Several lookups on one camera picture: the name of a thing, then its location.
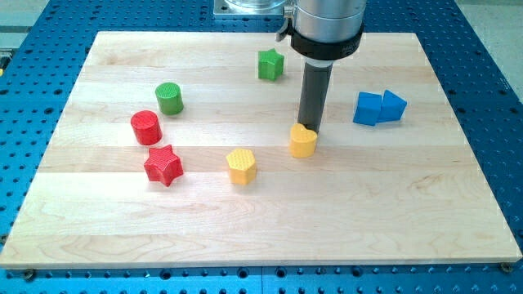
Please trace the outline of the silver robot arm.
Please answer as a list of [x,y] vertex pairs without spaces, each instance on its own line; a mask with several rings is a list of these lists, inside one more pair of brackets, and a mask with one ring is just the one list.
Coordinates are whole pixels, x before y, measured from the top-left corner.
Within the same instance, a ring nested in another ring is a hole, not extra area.
[[287,1],[275,40],[290,37],[291,48],[310,60],[346,58],[359,48],[366,5],[366,0]]

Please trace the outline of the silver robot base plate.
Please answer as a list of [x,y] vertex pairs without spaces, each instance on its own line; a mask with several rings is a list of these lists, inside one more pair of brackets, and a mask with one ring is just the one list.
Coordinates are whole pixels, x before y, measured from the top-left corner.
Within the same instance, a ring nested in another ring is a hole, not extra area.
[[292,6],[288,0],[214,0],[215,16],[283,15],[284,8]]

